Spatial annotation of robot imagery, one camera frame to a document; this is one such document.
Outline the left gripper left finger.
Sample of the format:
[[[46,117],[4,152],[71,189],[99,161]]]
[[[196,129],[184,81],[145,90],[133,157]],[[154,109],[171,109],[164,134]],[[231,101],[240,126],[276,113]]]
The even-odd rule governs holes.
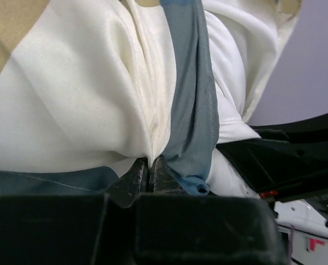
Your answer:
[[[146,177],[139,159],[105,192],[0,195],[0,264],[134,264],[131,206]]]

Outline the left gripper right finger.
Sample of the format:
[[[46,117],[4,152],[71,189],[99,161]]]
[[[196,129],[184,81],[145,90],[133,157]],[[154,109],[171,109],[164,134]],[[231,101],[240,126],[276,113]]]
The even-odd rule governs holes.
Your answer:
[[[138,264],[287,264],[268,205],[254,198],[185,194],[156,159],[135,203]]]

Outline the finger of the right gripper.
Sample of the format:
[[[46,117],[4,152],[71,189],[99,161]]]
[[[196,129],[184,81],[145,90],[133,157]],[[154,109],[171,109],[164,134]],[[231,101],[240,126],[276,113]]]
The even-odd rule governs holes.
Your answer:
[[[259,139],[217,145],[252,190],[282,202],[328,194],[328,113],[253,130]]]

